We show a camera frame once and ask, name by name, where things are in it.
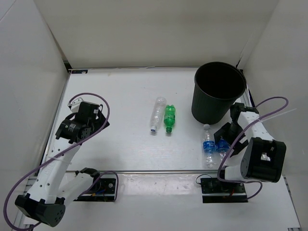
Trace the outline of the front aluminium rail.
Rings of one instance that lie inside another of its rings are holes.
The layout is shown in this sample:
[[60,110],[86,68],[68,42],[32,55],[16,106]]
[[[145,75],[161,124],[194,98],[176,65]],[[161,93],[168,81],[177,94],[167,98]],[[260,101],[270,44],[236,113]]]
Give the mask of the front aluminium rail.
[[216,169],[195,169],[195,170],[114,170],[117,174],[184,174],[184,173],[217,173]]

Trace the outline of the green plastic bottle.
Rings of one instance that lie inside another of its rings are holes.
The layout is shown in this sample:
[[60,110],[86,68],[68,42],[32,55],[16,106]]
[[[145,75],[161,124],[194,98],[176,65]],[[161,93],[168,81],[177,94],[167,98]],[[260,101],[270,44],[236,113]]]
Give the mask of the green plastic bottle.
[[166,133],[171,133],[175,125],[175,112],[176,108],[174,105],[167,105],[165,107],[164,125],[166,127]]

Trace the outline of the tall blue label water bottle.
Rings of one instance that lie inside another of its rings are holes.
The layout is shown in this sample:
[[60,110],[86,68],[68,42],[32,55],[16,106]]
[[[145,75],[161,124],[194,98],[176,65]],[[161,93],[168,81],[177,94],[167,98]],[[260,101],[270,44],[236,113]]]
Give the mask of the tall blue label water bottle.
[[212,129],[209,124],[203,125],[203,151],[205,155],[205,164],[208,168],[212,168],[215,165],[213,155],[215,153],[215,140]]

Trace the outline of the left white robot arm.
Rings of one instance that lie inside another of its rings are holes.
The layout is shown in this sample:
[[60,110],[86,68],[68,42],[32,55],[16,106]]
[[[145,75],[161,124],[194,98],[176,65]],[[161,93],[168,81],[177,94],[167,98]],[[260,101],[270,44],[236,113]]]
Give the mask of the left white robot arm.
[[77,151],[80,141],[109,123],[102,114],[102,105],[84,102],[79,98],[75,109],[60,124],[49,152],[51,161],[38,174],[36,182],[25,195],[17,196],[15,205],[28,218],[55,227],[62,220],[66,207],[85,190],[97,192],[101,187],[99,172],[84,168],[73,180],[61,186],[62,179]]

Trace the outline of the black plastic bin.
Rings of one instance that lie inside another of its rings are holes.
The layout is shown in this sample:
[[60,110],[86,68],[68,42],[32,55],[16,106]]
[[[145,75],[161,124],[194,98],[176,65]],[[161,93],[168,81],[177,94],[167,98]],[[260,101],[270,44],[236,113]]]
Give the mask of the black plastic bin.
[[246,90],[243,73],[231,64],[210,62],[194,75],[191,112],[202,124],[218,123]]

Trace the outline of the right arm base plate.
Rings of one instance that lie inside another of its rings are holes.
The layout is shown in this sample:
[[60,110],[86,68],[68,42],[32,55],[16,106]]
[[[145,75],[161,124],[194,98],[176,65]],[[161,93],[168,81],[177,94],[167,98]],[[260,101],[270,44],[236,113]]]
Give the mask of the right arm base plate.
[[195,179],[201,187],[203,204],[247,203],[247,194],[242,183],[219,181],[208,174]]

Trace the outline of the clear bottle blue cap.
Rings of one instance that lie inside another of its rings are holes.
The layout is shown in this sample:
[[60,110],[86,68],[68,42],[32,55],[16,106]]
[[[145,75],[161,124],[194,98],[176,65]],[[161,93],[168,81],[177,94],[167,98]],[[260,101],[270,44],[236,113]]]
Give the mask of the clear bottle blue cap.
[[155,133],[159,129],[166,105],[167,100],[164,97],[158,97],[156,99],[150,119],[150,131],[152,133]]

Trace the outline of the short blue label water bottle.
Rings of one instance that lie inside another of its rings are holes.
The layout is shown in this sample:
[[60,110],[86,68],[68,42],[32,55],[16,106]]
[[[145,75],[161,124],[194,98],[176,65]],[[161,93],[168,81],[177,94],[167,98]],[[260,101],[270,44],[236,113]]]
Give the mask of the short blue label water bottle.
[[216,146],[220,160],[222,161],[226,155],[226,152],[229,150],[230,146],[224,139],[220,139],[219,142],[216,144]]

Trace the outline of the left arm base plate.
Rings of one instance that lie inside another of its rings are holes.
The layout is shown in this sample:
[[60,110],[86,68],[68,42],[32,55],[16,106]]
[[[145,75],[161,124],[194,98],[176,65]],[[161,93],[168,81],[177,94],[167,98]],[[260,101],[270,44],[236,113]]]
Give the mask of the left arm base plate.
[[118,194],[118,176],[107,174],[86,194],[79,196],[75,202],[115,202]]

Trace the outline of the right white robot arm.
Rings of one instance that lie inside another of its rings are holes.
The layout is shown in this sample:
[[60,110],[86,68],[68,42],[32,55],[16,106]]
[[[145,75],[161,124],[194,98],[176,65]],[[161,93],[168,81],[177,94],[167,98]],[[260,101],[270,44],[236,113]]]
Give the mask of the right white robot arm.
[[216,143],[229,145],[218,168],[216,187],[228,192],[234,183],[280,180],[286,145],[265,129],[255,107],[235,103],[230,107],[231,122],[214,134]]

